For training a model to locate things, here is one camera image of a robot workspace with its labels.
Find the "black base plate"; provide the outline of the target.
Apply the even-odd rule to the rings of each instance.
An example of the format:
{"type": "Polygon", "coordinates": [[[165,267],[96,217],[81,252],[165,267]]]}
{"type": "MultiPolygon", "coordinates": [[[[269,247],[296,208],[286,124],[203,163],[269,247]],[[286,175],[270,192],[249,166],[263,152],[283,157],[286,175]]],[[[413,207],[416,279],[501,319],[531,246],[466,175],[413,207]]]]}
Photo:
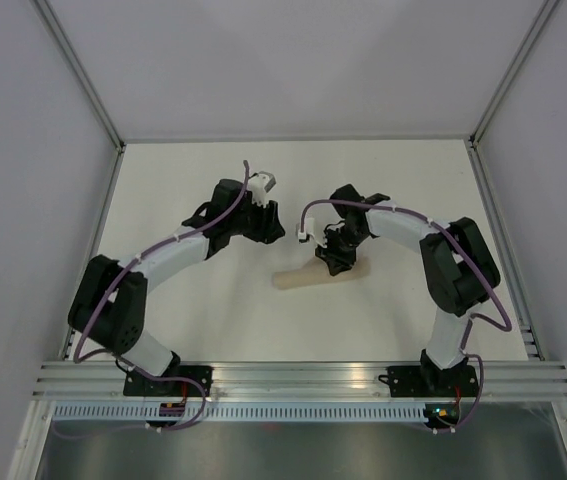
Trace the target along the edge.
{"type": "Polygon", "coordinates": [[[388,387],[392,398],[465,398],[475,397],[479,390],[479,379],[470,365],[442,371],[390,366],[377,380],[388,387]]]}
{"type": "Polygon", "coordinates": [[[169,378],[179,377],[184,381],[151,380],[134,370],[126,375],[123,387],[125,397],[183,397],[202,398],[210,394],[213,383],[213,368],[209,365],[179,365],[166,372],[169,378]]]}

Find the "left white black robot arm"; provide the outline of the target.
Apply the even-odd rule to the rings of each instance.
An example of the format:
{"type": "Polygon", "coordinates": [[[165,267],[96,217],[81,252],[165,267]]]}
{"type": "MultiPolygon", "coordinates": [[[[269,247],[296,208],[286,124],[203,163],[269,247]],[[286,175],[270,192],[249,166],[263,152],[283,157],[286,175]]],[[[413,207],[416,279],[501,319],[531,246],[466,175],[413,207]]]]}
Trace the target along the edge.
{"type": "Polygon", "coordinates": [[[69,326],[81,334],[74,361],[87,339],[97,353],[109,353],[146,372],[146,383],[169,396],[181,384],[179,356],[154,338],[145,326],[149,294],[188,267],[204,262],[227,247],[234,236],[269,245],[285,235],[278,204],[268,198],[273,174],[257,172],[244,181],[222,179],[211,199],[201,204],[174,233],[146,250],[112,259],[89,260],[68,313],[69,326]]]}

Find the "aluminium frame post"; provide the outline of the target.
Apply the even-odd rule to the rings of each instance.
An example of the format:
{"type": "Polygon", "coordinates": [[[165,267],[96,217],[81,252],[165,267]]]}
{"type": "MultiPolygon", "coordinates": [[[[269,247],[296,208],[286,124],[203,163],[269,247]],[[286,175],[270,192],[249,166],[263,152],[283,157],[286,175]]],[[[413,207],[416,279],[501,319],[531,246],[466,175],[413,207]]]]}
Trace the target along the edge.
{"type": "Polygon", "coordinates": [[[47,29],[109,141],[117,152],[122,152],[125,141],[119,134],[52,3],[48,0],[32,0],[30,4],[47,29]]]}
{"type": "Polygon", "coordinates": [[[561,4],[561,0],[544,0],[541,3],[475,128],[469,134],[466,140],[466,146],[468,148],[476,149],[481,139],[487,133],[500,106],[513,87],[518,75],[521,73],[534,48],[540,41],[547,25],[552,20],[561,4]]]}

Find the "aluminium mounting rail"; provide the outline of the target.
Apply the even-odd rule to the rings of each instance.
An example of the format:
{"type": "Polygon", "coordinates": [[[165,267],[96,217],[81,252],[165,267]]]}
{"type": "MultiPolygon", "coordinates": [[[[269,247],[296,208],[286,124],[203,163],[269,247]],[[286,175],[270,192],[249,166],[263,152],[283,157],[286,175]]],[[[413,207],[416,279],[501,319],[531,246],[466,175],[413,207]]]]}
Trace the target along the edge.
{"type": "MultiPolygon", "coordinates": [[[[399,380],[381,381],[414,362],[212,362],[210,395],[227,402],[432,401],[399,380]]],[[[476,370],[485,402],[567,401],[567,369],[555,361],[487,361],[476,370]]],[[[44,363],[32,387],[40,400],[120,400],[125,377],[107,361],[44,363]]]]}

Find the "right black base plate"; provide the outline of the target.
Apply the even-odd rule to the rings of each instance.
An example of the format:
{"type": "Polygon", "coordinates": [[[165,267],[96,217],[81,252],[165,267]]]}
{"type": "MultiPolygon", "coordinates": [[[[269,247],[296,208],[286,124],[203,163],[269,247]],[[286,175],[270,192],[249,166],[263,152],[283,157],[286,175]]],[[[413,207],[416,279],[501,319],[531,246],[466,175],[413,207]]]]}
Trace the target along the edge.
{"type": "Polygon", "coordinates": [[[390,366],[377,380],[388,387],[392,398],[465,398],[475,397],[479,390],[479,379],[470,365],[442,371],[390,366]]]}

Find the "left aluminium frame post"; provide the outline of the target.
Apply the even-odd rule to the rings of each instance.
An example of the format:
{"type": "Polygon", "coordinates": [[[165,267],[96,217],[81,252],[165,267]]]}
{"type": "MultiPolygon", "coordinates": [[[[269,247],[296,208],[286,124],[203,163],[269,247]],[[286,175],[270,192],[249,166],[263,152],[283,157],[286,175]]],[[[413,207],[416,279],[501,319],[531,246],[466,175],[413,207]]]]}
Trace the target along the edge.
{"type": "Polygon", "coordinates": [[[119,134],[52,3],[48,0],[32,0],[30,4],[47,29],[109,141],[117,152],[122,152],[125,141],[119,134]]]}

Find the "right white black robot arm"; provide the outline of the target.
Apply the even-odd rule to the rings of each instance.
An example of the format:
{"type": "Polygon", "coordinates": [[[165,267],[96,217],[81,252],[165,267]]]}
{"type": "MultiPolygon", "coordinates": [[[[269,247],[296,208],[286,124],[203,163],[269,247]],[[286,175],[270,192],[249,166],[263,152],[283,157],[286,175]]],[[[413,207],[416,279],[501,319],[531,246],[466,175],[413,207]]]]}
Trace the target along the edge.
{"type": "Polygon", "coordinates": [[[339,222],[324,228],[302,215],[300,241],[313,240],[316,257],[330,276],[354,269],[357,249],[367,239],[385,238],[419,254],[427,291],[436,306],[434,327],[418,366],[390,367],[379,380],[393,398],[474,397],[480,375],[465,347],[476,307],[496,301],[500,272],[476,222],[463,217],[451,223],[401,207],[377,193],[363,197],[350,184],[326,200],[339,222]]]}

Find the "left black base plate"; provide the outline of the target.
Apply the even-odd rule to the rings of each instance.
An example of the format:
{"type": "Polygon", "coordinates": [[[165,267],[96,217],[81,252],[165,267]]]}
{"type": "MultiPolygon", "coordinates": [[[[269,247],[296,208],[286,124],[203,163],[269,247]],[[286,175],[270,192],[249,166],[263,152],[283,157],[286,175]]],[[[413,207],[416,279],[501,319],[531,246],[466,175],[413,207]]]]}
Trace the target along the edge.
{"type": "Polygon", "coordinates": [[[210,394],[213,383],[213,368],[209,365],[179,365],[166,372],[169,378],[179,377],[184,381],[151,380],[134,370],[126,375],[123,387],[125,397],[183,397],[202,398],[210,394]]]}

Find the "beige cloth napkin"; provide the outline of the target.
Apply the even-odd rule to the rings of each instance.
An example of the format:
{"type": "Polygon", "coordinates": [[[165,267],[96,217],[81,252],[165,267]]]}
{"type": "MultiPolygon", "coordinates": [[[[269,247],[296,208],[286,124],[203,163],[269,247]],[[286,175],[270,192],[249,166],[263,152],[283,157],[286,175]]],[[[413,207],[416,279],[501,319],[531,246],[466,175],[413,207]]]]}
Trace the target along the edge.
{"type": "Polygon", "coordinates": [[[312,259],[294,270],[279,271],[272,275],[272,284],[278,290],[292,290],[318,285],[329,285],[364,278],[371,273],[368,258],[360,259],[351,270],[331,275],[327,265],[320,259],[312,259]]]}

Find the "right aluminium frame post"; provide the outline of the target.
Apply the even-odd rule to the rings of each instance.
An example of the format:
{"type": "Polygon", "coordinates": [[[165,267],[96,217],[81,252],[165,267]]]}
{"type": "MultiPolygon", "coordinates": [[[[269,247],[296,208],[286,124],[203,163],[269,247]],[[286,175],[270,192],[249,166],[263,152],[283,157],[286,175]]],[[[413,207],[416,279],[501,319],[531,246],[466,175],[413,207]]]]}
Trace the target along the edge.
{"type": "Polygon", "coordinates": [[[547,25],[552,20],[561,4],[561,0],[544,0],[541,3],[475,128],[469,134],[466,140],[466,146],[468,148],[476,149],[481,139],[487,133],[500,106],[513,87],[518,75],[521,73],[534,48],[540,41],[547,25]]]}

